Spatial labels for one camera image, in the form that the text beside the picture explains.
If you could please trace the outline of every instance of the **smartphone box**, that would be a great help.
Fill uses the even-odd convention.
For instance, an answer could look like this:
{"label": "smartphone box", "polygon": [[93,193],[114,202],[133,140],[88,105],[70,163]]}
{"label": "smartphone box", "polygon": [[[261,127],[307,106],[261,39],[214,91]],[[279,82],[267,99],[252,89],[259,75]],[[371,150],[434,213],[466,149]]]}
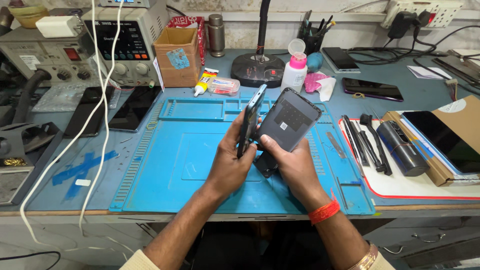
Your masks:
{"label": "smartphone box", "polygon": [[193,87],[202,61],[196,28],[168,28],[153,43],[165,87]]}
{"label": "smartphone box", "polygon": [[[480,153],[480,126],[477,125],[480,119],[480,100],[473,95],[459,99],[447,104],[432,112],[442,122],[444,122],[460,138],[467,142],[474,150]],[[405,135],[417,146],[430,169],[426,172],[436,186],[466,186],[480,184],[480,174],[474,174],[465,179],[455,179],[448,168],[441,163],[435,156],[428,155],[423,147],[419,147],[419,142],[414,140],[413,133],[400,121],[401,111],[388,111],[383,120],[393,120],[403,130]]]}

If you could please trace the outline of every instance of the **white cable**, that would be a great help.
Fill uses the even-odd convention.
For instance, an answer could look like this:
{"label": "white cable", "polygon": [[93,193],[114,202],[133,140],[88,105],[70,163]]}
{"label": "white cable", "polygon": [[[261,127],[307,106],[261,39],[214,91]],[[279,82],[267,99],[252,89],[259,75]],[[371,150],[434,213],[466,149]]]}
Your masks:
{"label": "white cable", "polygon": [[[118,16],[117,16],[117,34],[115,35],[115,39],[114,39],[114,42],[113,42],[113,46],[112,46],[112,52],[114,52],[115,50],[115,45],[117,43],[117,38],[118,38],[118,35],[120,33],[120,12],[121,12],[121,8],[123,6],[123,1],[120,2],[120,6],[119,6],[119,11],[118,11]],[[92,0],[92,27],[93,27],[93,32],[94,32],[94,41],[95,41],[95,51],[96,51],[96,60],[97,60],[97,67],[98,67],[98,76],[99,76],[99,79],[100,79],[100,84],[102,86],[102,98],[100,99],[100,101],[97,103],[97,105],[95,106],[95,108],[92,110],[92,112],[90,113],[90,115],[88,116],[87,120],[85,121],[85,124],[84,126],[82,127],[82,129],[80,130],[80,132],[72,139],[72,141],[66,146],[66,148],[56,157],[54,158],[54,160],[45,168],[45,170],[42,172],[42,174],[40,175],[39,179],[37,180],[37,182],[35,183],[35,185],[33,186],[32,190],[28,193],[27,197],[25,197],[23,203],[21,204],[20,206],[20,215],[22,216],[22,220],[24,221],[25,225],[27,226],[33,240],[35,241],[35,243],[37,244],[40,244],[40,245],[47,245],[47,246],[51,246],[51,247],[54,247],[60,251],[74,251],[74,250],[79,250],[79,249],[84,249],[84,248],[74,248],[74,249],[67,249],[67,250],[62,250],[61,248],[55,246],[55,245],[50,245],[50,244],[46,244],[46,243],[42,243],[40,241],[37,240],[37,238],[35,237],[35,233],[33,232],[33,229],[32,229],[32,226],[30,225],[30,223],[28,222],[27,218],[26,218],[26,215],[25,215],[25,205],[27,204],[28,200],[30,199],[30,197],[32,196],[32,194],[35,192],[35,190],[38,188],[38,186],[40,185],[40,183],[42,182],[43,178],[45,177],[45,175],[47,174],[47,172],[50,170],[50,168],[63,156],[63,154],[65,154],[65,152],[73,145],[73,143],[78,139],[78,137],[80,137],[80,135],[83,133],[83,131],[85,130],[86,126],[88,125],[88,123],[90,122],[90,119],[92,118],[93,114],[95,113],[95,111],[98,109],[98,107],[100,107],[100,104],[102,104],[102,102],[104,103],[105,105],[105,124],[107,126],[107,135],[106,135],[106,138],[105,138],[105,142],[103,144],[103,148],[102,148],[102,155],[101,155],[101,158],[100,158],[100,166],[99,166],[99,169],[98,169],[98,172],[95,176],[95,179],[92,183],[92,186],[90,187],[90,190],[87,194],[87,198],[85,199],[85,203],[84,203],[84,206],[82,207],[82,212],[81,212],[81,217],[80,217],[80,222],[79,222],[79,225],[80,225],[80,230],[82,232],[82,235],[84,236],[84,233],[83,233],[83,229],[82,229],[82,219],[83,219],[83,215],[84,215],[84,211],[85,211],[85,208],[86,208],[86,205],[88,203],[88,200],[89,200],[89,197],[92,193],[92,190],[95,186],[95,183],[100,175],[100,172],[102,170],[102,166],[103,166],[103,161],[104,161],[104,155],[105,155],[105,148],[106,148],[106,145],[107,145],[107,142],[108,142],[108,104],[107,104],[107,98],[105,96],[105,90],[107,88],[107,83],[108,83],[108,80],[110,79],[110,76],[111,74],[113,73],[113,69],[114,69],[114,57],[112,57],[112,68],[110,69],[110,72],[108,73],[108,76],[105,80],[105,83],[103,83],[103,80],[102,80],[102,75],[101,75],[101,70],[100,70],[100,60],[99,60],[99,56],[98,56],[98,46],[97,46],[97,39],[96,39],[96,30],[95,30],[95,1]],[[126,245],[114,240],[113,238],[109,237],[109,236],[105,236],[108,240],[114,242],[114,243],[117,243],[123,247],[125,247],[126,249],[130,250],[132,253],[133,251],[127,247]],[[90,249],[110,249],[110,250],[113,250],[113,251],[116,251],[115,249],[113,248],[102,248],[102,247],[85,247],[85,248],[90,248]]]}
{"label": "white cable", "polygon": [[377,1],[367,2],[367,3],[363,3],[363,4],[358,4],[358,5],[352,6],[352,7],[346,7],[344,9],[340,10],[338,13],[344,13],[344,12],[347,12],[347,11],[351,11],[352,9],[356,9],[356,8],[359,8],[359,7],[363,7],[363,6],[366,6],[366,5],[375,4],[375,3],[379,3],[379,2],[383,2],[383,1],[387,1],[387,0],[377,0]]}

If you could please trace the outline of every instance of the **knob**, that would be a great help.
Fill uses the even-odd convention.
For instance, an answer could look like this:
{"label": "knob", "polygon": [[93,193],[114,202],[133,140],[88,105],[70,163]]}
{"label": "knob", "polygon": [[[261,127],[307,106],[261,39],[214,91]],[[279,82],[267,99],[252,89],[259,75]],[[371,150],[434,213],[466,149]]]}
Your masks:
{"label": "knob", "polygon": [[82,80],[86,80],[90,78],[90,73],[86,69],[80,69],[77,73],[77,76]]}
{"label": "knob", "polygon": [[138,63],[135,66],[135,70],[137,71],[138,74],[145,75],[148,73],[148,66],[142,63]]}
{"label": "knob", "polygon": [[127,73],[127,67],[124,64],[116,63],[113,71],[119,75]]}
{"label": "knob", "polygon": [[72,75],[70,74],[70,72],[68,72],[64,69],[60,69],[59,72],[57,73],[57,77],[62,81],[66,81],[66,80],[70,79],[72,77]]}

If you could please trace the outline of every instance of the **lamp base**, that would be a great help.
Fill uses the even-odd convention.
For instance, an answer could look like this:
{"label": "lamp base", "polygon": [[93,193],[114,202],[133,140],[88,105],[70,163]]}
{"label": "lamp base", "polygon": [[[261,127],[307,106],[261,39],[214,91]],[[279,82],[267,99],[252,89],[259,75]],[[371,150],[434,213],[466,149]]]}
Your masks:
{"label": "lamp base", "polygon": [[282,84],[284,70],[285,63],[275,55],[246,53],[233,60],[230,76],[241,86],[275,88]]}

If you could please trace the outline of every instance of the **drawer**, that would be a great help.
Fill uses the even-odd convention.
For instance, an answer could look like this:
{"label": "drawer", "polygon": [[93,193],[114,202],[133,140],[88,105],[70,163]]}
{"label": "drawer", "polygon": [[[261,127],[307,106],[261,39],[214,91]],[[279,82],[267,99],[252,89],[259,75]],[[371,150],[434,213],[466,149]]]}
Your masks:
{"label": "drawer", "polygon": [[478,227],[463,227],[451,231],[441,231],[438,228],[381,228],[365,235],[364,238],[372,241],[377,247],[383,246],[395,253],[403,247],[398,254],[391,254],[379,248],[386,258],[399,258],[479,236]]}
{"label": "drawer", "polygon": [[443,217],[443,218],[399,218],[389,222],[385,228],[442,228],[452,230],[461,227],[480,226],[480,217]]}

